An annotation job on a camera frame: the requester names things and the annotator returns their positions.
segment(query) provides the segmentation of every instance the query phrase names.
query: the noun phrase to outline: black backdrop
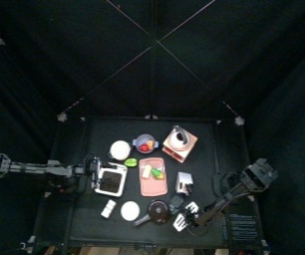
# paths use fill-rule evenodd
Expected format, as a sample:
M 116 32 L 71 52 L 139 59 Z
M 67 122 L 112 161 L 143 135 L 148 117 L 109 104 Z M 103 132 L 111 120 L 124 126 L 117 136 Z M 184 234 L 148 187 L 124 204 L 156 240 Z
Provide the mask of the black backdrop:
M 64 111 L 232 118 L 227 102 L 251 159 L 281 172 L 260 197 L 267 241 L 305 254 L 305 1 L 4 0 L 0 38 L 1 152 L 44 162 Z M 1 182 L 0 249 L 32 232 L 33 183 Z

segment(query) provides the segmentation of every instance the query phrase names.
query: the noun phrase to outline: metal rod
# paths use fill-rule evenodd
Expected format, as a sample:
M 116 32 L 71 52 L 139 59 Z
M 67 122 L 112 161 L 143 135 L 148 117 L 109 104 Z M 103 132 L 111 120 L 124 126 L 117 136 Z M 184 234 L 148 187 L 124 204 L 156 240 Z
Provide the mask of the metal rod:
M 67 113 L 84 99 L 88 95 L 93 93 L 93 91 L 151 49 L 147 47 L 88 92 L 85 96 L 79 98 L 61 112 L 61 114 Z
M 160 39 L 166 39 L 212 3 L 215 0 L 210 1 Z
M 188 72 L 198 79 L 198 81 L 206 86 L 206 83 L 203 82 L 203 80 L 198 77 L 198 75 L 188 68 L 188 66 L 180 61 L 180 59 L 175 56 L 175 54 L 167 49 L 167 47 L 160 43 L 160 41 L 156 41 L 156 42 L 164 48 L 164 50 L 170 53 L 170 55 L 175 58 L 175 60 L 179 62 L 179 64 L 188 70 Z
M 128 14 L 112 3 L 111 0 L 107 0 L 107 2 L 115 7 L 115 9 L 131 20 L 131 22 L 145 32 L 145 34 L 149 36 L 151 34 L 148 31 L 139 25 L 139 23 L 128 16 Z

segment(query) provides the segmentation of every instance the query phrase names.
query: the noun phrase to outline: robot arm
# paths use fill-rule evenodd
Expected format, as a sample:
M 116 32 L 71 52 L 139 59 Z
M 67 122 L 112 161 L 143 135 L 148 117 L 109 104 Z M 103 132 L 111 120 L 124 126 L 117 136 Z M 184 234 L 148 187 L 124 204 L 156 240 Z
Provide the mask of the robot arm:
M 278 171 L 267 163 L 267 159 L 259 158 L 242 171 L 239 183 L 208 206 L 203 207 L 200 212 L 186 215 L 188 224 L 194 227 L 204 226 L 234 200 L 251 192 L 262 192 L 277 177 Z
M 0 178 L 9 172 L 45 174 L 72 177 L 85 173 L 84 168 L 77 165 L 65 166 L 59 160 L 48 160 L 48 164 L 33 164 L 13 162 L 10 158 L 0 153 Z

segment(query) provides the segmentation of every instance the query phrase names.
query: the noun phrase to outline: pink tray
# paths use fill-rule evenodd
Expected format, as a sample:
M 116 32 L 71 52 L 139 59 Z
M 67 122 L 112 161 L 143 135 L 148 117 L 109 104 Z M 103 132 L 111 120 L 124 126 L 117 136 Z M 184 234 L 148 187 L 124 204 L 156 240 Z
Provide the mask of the pink tray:
M 148 179 L 143 178 L 145 165 L 163 171 L 164 179 L 155 179 L 152 174 Z M 162 157 L 149 157 L 140 160 L 140 183 L 143 196 L 159 196 L 167 194 L 167 177 Z

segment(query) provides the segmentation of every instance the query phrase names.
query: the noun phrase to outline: small container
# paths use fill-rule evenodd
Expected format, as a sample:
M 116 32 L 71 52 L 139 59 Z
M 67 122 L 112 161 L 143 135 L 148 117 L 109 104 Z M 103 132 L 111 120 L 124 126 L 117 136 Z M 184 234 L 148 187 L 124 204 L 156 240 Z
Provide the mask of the small container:
M 148 148 L 148 150 L 141 149 L 141 146 L 147 145 L 148 142 L 152 143 L 152 148 Z M 147 154 L 151 153 L 158 147 L 158 141 L 155 141 L 153 137 L 149 134 L 141 134 L 136 139 L 133 139 L 133 146 L 140 153 Z

